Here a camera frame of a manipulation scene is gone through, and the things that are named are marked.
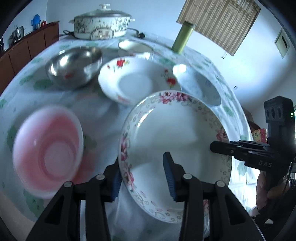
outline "brown cabinet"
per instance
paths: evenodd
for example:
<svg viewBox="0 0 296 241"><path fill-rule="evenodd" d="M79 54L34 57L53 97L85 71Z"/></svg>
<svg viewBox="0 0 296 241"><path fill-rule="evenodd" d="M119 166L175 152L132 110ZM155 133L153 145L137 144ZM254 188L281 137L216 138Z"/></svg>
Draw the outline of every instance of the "brown cabinet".
<svg viewBox="0 0 296 241"><path fill-rule="evenodd" d="M6 86L14 78L15 73L13 71L9 54L4 54L0 59L0 95L5 90Z"/></svg>
<svg viewBox="0 0 296 241"><path fill-rule="evenodd" d="M44 30L28 37L28 47L32 59L45 50Z"/></svg>
<svg viewBox="0 0 296 241"><path fill-rule="evenodd" d="M0 95L14 76L45 48L59 40L59 22L29 33L4 54L0 53Z"/></svg>
<svg viewBox="0 0 296 241"><path fill-rule="evenodd" d="M13 70L17 74L31 60L27 39L14 45L9 51L9 57Z"/></svg>
<svg viewBox="0 0 296 241"><path fill-rule="evenodd" d="M52 45L59 40L59 23L44 29L45 45L46 47Z"/></svg>

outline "bamboo blind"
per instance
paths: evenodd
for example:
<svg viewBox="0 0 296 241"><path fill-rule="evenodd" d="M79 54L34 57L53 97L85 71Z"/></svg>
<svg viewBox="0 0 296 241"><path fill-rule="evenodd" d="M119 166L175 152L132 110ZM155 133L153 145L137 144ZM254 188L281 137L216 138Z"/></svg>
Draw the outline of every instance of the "bamboo blind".
<svg viewBox="0 0 296 241"><path fill-rule="evenodd" d="M196 24L195 31L233 56L259 12L253 0L186 0L177 23Z"/></svg>

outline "blue bottle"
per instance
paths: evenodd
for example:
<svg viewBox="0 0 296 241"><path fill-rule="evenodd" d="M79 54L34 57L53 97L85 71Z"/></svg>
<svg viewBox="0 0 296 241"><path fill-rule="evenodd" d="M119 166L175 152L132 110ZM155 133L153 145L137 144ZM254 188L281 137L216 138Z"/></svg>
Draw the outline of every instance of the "blue bottle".
<svg viewBox="0 0 296 241"><path fill-rule="evenodd" d="M33 26L33 31L40 28L40 16L36 14L34 18L31 20L31 26Z"/></svg>

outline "wall outlet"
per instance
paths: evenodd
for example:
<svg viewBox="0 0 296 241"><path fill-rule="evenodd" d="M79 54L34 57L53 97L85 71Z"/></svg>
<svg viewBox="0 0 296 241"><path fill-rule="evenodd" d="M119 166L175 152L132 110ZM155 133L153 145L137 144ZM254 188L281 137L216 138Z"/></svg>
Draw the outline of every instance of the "wall outlet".
<svg viewBox="0 0 296 241"><path fill-rule="evenodd" d="M281 57L284 58L286 53L288 52L288 49L290 48L290 43L287 35L282 29L280 30L278 37L276 38L274 43L276 44Z"/></svg>

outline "white plate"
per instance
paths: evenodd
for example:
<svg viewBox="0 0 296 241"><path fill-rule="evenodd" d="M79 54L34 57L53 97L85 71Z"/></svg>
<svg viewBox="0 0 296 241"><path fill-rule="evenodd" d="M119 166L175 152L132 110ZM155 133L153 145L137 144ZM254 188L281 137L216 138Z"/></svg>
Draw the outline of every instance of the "white plate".
<svg viewBox="0 0 296 241"><path fill-rule="evenodd" d="M221 104L221 97L215 86L195 69L185 64L178 64L173 67L173 73L183 92L200 99L210 107Z"/></svg>
<svg viewBox="0 0 296 241"><path fill-rule="evenodd" d="M229 142L215 114L187 94L157 92L133 108L125 120L119 146L119 167L136 203L168 223L181 223L184 203L170 196L163 153L201 181L229 183L232 157L212 153L211 142Z"/></svg>
<svg viewBox="0 0 296 241"><path fill-rule="evenodd" d="M135 57L106 63L100 71L99 84L106 96L125 105L136 105L156 91L181 89L168 69Z"/></svg>
<svg viewBox="0 0 296 241"><path fill-rule="evenodd" d="M120 57L134 56L149 59L153 48L135 40L123 40L118 43L118 54Z"/></svg>

